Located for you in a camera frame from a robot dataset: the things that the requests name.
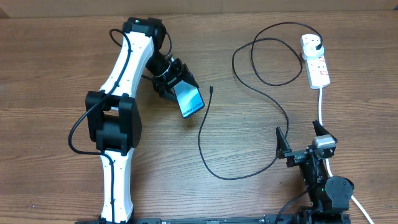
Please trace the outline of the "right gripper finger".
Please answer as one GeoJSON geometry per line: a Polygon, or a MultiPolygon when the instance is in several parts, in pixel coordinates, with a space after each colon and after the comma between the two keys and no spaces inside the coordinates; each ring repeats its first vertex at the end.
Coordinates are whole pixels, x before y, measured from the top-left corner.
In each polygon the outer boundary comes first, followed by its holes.
{"type": "Polygon", "coordinates": [[[314,130],[315,130],[315,133],[316,133],[317,136],[324,136],[324,135],[328,135],[329,134],[336,143],[338,142],[337,138],[335,138],[334,135],[332,135],[330,132],[328,132],[323,127],[323,125],[320,124],[320,122],[318,120],[313,121],[312,124],[313,124],[314,130]]]}
{"type": "Polygon", "coordinates": [[[285,136],[282,133],[280,127],[276,128],[277,136],[277,147],[276,147],[276,157],[285,157],[285,154],[292,152],[285,136]]]}

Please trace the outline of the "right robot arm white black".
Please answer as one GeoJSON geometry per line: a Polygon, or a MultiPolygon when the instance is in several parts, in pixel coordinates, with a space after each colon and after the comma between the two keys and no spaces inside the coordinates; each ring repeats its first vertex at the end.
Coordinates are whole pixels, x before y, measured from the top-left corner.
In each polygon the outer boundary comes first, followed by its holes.
{"type": "Polygon", "coordinates": [[[346,177],[328,174],[324,161],[335,155],[338,142],[319,121],[313,121],[316,136],[311,145],[299,151],[291,150],[280,128],[276,128],[276,158],[286,159],[287,167],[298,166],[306,190],[281,208],[275,218],[279,223],[284,210],[307,194],[311,206],[300,207],[284,223],[350,223],[349,201],[353,196],[354,184],[346,177]]]}

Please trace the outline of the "blue Galaxy smartphone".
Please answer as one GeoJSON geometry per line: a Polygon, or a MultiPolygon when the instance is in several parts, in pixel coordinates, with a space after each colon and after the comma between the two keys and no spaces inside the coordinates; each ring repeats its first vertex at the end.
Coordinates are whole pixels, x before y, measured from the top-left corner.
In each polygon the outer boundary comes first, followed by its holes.
{"type": "Polygon", "coordinates": [[[199,89],[193,85],[180,81],[174,86],[174,92],[184,119],[191,117],[205,106],[199,89]]]}

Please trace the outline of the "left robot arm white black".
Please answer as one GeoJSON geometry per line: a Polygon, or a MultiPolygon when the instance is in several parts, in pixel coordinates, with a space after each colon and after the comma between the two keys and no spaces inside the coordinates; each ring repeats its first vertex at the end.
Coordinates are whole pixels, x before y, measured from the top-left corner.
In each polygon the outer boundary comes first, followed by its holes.
{"type": "Polygon", "coordinates": [[[160,52],[167,35],[160,19],[130,17],[121,33],[121,51],[109,78],[85,98],[89,135],[104,174],[104,204],[97,223],[133,221],[131,162],[142,133],[136,93],[143,71],[151,72],[154,90],[176,102],[183,118],[205,105],[187,65],[160,52]]]}

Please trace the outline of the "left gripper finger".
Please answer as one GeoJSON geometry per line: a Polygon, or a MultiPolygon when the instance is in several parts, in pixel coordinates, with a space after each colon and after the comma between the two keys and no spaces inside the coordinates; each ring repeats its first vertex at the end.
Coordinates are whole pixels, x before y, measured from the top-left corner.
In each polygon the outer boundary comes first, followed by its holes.
{"type": "Polygon", "coordinates": [[[195,88],[198,88],[199,85],[196,82],[195,78],[193,77],[193,74],[188,69],[187,65],[185,63],[180,64],[180,68],[181,68],[181,71],[180,71],[180,74],[178,75],[178,80],[180,82],[185,82],[191,86],[194,86],[195,88]]]}
{"type": "Polygon", "coordinates": [[[164,86],[160,87],[159,88],[159,96],[163,99],[170,100],[175,103],[177,102],[177,97],[176,97],[175,93],[170,88],[167,88],[164,86]]]}

